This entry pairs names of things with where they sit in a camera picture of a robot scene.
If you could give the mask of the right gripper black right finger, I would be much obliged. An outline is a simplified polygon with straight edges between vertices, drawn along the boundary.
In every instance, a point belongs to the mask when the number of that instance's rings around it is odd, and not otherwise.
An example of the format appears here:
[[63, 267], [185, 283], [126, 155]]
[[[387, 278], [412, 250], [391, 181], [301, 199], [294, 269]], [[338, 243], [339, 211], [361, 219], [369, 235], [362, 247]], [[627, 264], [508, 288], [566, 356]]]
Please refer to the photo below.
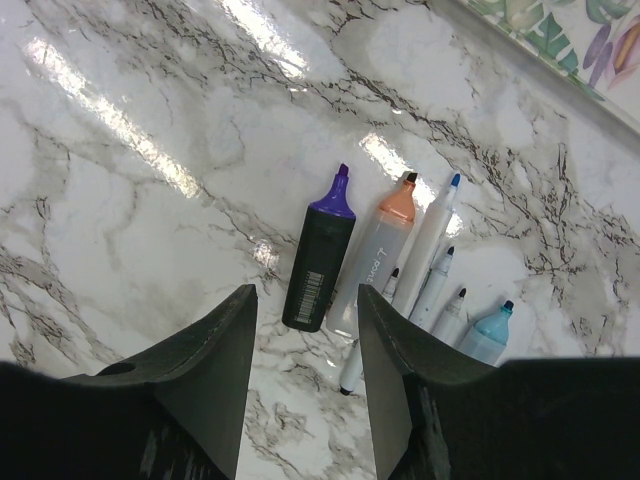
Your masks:
[[358, 291], [380, 479], [635, 479], [637, 358], [479, 362]]

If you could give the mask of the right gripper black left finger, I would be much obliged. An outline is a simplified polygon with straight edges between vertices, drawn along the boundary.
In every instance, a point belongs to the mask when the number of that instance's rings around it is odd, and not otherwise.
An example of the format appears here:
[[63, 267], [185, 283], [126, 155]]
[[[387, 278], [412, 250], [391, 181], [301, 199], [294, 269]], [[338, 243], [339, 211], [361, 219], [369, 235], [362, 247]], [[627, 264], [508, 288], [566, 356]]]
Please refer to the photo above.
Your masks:
[[257, 323], [253, 285], [96, 375], [1, 366], [5, 479], [232, 479]]

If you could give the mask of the light blue highlighter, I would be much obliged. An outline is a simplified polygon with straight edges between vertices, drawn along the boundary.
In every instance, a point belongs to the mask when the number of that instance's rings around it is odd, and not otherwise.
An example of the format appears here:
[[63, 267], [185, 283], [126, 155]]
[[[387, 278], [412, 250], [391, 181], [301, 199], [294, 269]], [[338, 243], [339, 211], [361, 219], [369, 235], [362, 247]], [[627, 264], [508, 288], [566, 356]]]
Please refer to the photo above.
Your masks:
[[509, 340], [509, 320], [514, 303], [507, 300], [497, 311], [478, 320], [466, 333], [458, 350], [482, 363], [495, 366]]

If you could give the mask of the black cap whiteboard marker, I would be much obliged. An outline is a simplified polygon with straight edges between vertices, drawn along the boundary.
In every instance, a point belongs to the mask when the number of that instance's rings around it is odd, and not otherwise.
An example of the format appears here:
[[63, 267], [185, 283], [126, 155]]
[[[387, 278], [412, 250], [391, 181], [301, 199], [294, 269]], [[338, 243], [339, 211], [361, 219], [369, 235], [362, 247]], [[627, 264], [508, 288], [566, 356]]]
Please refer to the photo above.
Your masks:
[[[400, 269], [395, 267], [384, 286], [381, 296], [391, 304], [397, 289], [397, 283], [399, 280]], [[350, 396], [359, 385], [360, 381], [366, 377], [364, 362], [367, 357], [370, 356], [370, 350], [372, 345], [372, 331], [370, 335], [365, 338], [365, 342], [357, 340], [354, 342], [346, 363], [342, 369], [339, 379], [339, 390], [344, 396]]]

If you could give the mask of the small blue whiteboard marker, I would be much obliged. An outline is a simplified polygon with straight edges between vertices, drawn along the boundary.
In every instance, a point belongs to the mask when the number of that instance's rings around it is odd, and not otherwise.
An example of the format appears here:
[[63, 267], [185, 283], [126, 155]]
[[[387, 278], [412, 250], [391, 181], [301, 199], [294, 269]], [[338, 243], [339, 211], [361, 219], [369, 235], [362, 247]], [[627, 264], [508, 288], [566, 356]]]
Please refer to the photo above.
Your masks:
[[448, 248], [446, 253], [437, 261], [431, 269], [426, 283], [418, 296], [414, 309], [411, 312], [409, 320], [421, 327], [425, 328], [432, 315], [432, 310], [442, 291], [442, 288], [448, 278], [451, 262], [454, 257], [455, 247]]

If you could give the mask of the orange highlighter pen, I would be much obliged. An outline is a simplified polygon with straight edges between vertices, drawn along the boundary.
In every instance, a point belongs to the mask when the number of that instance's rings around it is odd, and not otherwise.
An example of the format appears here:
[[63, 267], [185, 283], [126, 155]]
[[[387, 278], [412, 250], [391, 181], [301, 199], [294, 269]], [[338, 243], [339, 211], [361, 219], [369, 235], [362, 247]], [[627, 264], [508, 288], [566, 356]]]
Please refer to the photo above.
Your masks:
[[417, 177], [417, 173], [409, 173], [375, 208], [328, 311], [329, 331], [352, 340], [358, 338], [358, 288], [366, 284], [380, 292], [389, 280], [414, 226]]

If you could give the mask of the blue acrylic marker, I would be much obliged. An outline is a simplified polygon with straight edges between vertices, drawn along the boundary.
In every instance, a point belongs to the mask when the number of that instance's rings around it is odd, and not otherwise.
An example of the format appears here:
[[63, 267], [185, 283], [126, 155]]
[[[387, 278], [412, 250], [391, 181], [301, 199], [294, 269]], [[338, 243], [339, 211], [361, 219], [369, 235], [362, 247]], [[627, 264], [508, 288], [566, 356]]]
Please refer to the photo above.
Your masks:
[[433, 202], [426, 208], [413, 246], [400, 271], [392, 306], [408, 318], [426, 281], [433, 258], [453, 215], [453, 201], [461, 175], [455, 173]]

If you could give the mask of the purple highlighter black cap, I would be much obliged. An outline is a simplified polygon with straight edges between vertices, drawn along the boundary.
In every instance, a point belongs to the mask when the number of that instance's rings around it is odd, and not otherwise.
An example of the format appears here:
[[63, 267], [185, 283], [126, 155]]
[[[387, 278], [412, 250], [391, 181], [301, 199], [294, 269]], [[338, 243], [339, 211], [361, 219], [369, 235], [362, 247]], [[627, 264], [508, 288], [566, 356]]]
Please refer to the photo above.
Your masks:
[[348, 182], [342, 164], [328, 193], [307, 207], [282, 314], [289, 328], [313, 333], [322, 325], [356, 223]]

